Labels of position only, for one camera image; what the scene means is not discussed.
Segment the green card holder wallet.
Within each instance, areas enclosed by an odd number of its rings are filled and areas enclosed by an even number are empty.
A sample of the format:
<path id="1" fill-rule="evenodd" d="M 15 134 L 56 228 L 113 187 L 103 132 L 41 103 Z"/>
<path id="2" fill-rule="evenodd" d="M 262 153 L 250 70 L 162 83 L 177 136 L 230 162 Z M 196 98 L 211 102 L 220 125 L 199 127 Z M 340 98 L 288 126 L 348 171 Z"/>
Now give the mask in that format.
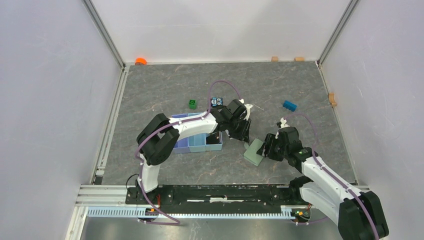
<path id="1" fill-rule="evenodd" d="M 258 138 L 254 139 L 251 144 L 245 143 L 244 159 L 258 167 L 264 157 L 261 154 L 257 154 L 257 151 L 260 150 L 263 143 L 264 142 Z"/>

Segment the blue three-compartment organizer tray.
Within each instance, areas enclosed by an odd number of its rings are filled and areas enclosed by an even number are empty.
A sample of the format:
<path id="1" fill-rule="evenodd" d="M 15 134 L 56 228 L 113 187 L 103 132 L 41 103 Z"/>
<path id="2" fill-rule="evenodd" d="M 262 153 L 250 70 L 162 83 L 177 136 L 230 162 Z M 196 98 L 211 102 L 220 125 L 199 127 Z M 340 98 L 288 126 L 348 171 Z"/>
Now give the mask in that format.
<path id="1" fill-rule="evenodd" d="M 218 123 L 212 114 L 185 113 L 173 115 L 170 122 L 178 130 L 179 138 L 173 147 L 175 154 L 201 153 L 222 149 Z"/>

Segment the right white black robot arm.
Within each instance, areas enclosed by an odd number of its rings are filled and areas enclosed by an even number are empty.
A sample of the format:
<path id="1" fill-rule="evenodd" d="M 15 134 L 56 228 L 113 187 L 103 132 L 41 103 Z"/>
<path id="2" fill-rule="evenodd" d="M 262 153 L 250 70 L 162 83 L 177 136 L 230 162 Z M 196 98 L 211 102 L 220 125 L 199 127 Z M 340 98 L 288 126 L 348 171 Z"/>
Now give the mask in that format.
<path id="1" fill-rule="evenodd" d="M 289 199 L 307 202 L 337 226 L 344 240 L 379 240 L 389 235 L 380 198 L 350 184 L 332 170 L 312 147 L 305 147 L 292 126 L 268 133 L 258 155 L 274 161 L 287 160 L 302 176 L 289 183 Z"/>

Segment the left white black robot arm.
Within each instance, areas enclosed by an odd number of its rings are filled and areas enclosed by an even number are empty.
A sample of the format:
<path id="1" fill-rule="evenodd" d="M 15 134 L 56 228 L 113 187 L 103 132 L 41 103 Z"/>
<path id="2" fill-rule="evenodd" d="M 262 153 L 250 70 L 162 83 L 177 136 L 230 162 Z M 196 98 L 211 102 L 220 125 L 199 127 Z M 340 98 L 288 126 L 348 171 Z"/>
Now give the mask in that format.
<path id="1" fill-rule="evenodd" d="M 252 108 L 253 105 L 243 99 L 234 99 L 229 105 L 210 107 L 188 117 L 157 114 L 136 138 L 138 147 L 134 156 L 140 160 L 137 180 L 139 199 L 145 204 L 156 200 L 160 166 L 169 158 L 179 140 L 198 134 L 226 132 L 230 139 L 248 143 Z"/>

